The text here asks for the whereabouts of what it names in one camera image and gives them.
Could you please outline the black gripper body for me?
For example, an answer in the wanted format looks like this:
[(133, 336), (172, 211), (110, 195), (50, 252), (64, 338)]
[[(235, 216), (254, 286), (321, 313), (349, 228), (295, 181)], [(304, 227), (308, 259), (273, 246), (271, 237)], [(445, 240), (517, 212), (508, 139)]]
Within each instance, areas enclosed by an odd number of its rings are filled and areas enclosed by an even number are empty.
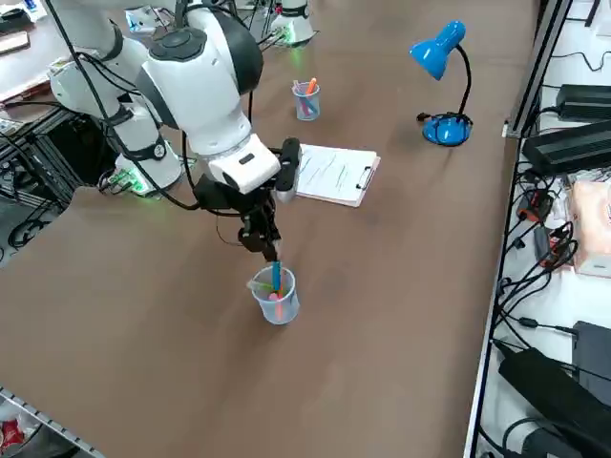
[(195, 186), (200, 208), (220, 217), (275, 221), (276, 204), (271, 192), (276, 178), (265, 181), (246, 194), (207, 176), (201, 176)]

